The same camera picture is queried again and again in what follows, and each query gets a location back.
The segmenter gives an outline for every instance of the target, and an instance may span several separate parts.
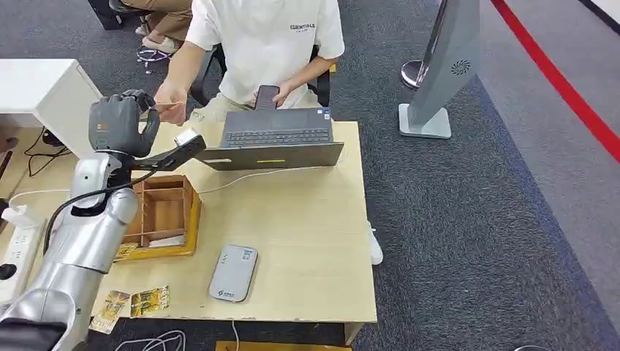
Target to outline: red stripe on floor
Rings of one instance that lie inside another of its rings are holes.
[[[579,95],[568,80],[557,69],[553,62],[547,57],[543,49],[536,43],[531,34],[525,29],[515,13],[508,7],[505,0],[491,0],[497,12],[504,18],[504,21],[513,31],[521,45],[525,48],[529,56],[534,60],[540,71],[547,77],[549,83],[560,94],[562,99],[570,106],[573,112],[586,125],[593,136],[603,145],[603,147],[620,163],[620,137],[605,124],[597,115],[586,100]]]

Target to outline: white sneaker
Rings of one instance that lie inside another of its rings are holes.
[[[163,53],[175,53],[178,50],[175,41],[169,37],[165,37],[161,44],[150,40],[148,37],[144,37],[142,38],[142,45],[150,49],[162,51]]]
[[[375,229],[372,228],[370,222],[368,222],[368,239],[370,240],[370,262],[373,265],[378,265],[383,262],[383,251],[377,238],[374,237]]]
[[[143,37],[146,37],[146,31],[144,31],[144,28],[142,28],[142,26],[137,27],[135,32],[136,32],[137,35],[141,35]]]

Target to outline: speaker grille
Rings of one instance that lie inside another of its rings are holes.
[[[472,63],[467,60],[458,60],[455,64],[452,65],[452,74],[454,75],[464,75],[469,72],[469,69],[472,68]]]

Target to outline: person's hand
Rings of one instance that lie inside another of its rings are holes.
[[[273,97],[273,102],[276,103],[277,107],[282,106],[282,104],[284,104],[284,101],[287,99],[287,97],[289,96],[289,94],[291,93],[291,91],[295,90],[296,87],[291,84],[288,80],[282,82],[280,85],[280,92]]]
[[[187,91],[167,80],[157,90],[154,97],[155,108],[159,111],[159,119],[163,122],[183,125],[185,122],[185,105]]]

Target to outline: wooden box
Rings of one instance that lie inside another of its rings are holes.
[[[138,247],[125,258],[181,256],[194,254],[200,220],[200,197],[183,175],[153,177],[134,186],[138,210],[123,243]],[[184,243],[149,247],[151,241],[183,235]]]

